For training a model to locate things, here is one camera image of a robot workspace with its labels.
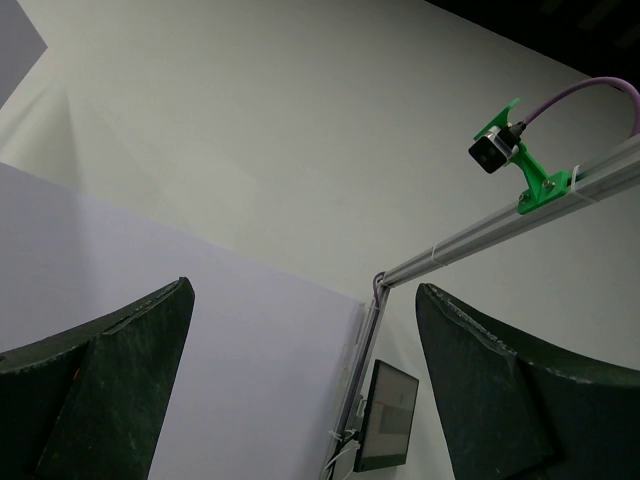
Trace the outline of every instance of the metal extrusion bar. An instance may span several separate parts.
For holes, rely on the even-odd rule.
[[[338,421],[337,432],[344,432],[352,427],[352,423],[355,421],[355,410],[358,408],[358,394],[362,389],[362,383],[364,382],[365,374],[367,373],[367,366],[371,360],[371,353],[373,352],[373,344],[378,336],[378,330],[380,328],[380,319],[384,314],[384,308],[387,305],[387,299],[389,298],[391,289],[380,285],[378,287],[378,298],[380,300],[379,309],[374,308],[374,304],[371,304],[367,316],[363,325],[362,334],[358,343],[358,351],[356,354],[356,361],[353,368],[353,374],[351,375],[351,381]]]
[[[576,195],[567,193],[526,215],[518,214],[518,204],[514,203],[387,271],[382,283],[390,288],[397,287],[584,208],[590,205],[589,199],[603,200],[639,183],[640,135],[627,140],[601,158],[581,165],[576,176]]]

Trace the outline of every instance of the green 3d-printed bracket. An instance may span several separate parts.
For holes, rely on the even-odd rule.
[[[520,101],[516,98],[507,107],[502,110],[491,122],[484,127],[478,135],[473,139],[478,140],[491,127],[504,128],[509,123],[509,111]],[[560,198],[568,190],[568,182],[571,177],[569,172],[560,171],[554,175],[547,175],[544,168],[536,162],[531,154],[527,151],[524,142],[518,142],[519,151],[515,154],[509,163],[517,165],[524,173],[524,178],[529,188],[522,192],[518,200],[518,213],[524,215],[545,205],[556,198]]]

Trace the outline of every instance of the screen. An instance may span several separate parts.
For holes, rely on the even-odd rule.
[[[354,471],[406,463],[417,395],[417,378],[376,360]]]

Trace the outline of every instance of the black ceiling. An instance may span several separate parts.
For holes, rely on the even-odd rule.
[[[640,88],[640,0],[430,0],[587,75]]]

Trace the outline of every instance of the white cable tie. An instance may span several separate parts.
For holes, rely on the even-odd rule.
[[[436,243],[435,246],[433,247],[433,249],[431,250],[431,261],[437,265],[440,265],[441,267],[446,267],[447,264],[446,263],[442,263],[437,261],[434,257],[434,255],[436,254],[436,248],[438,248],[438,244]]]
[[[571,192],[570,192],[571,195],[575,195],[576,197],[589,203],[598,203],[598,200],[591,197],[587,197],[586,195],[583,195],[582,193],[576,190],[576,177],[578,176],[579,168],[580,168],[580,165],[576,165],[575,167],[573,167],[573,173],[571,173]]]

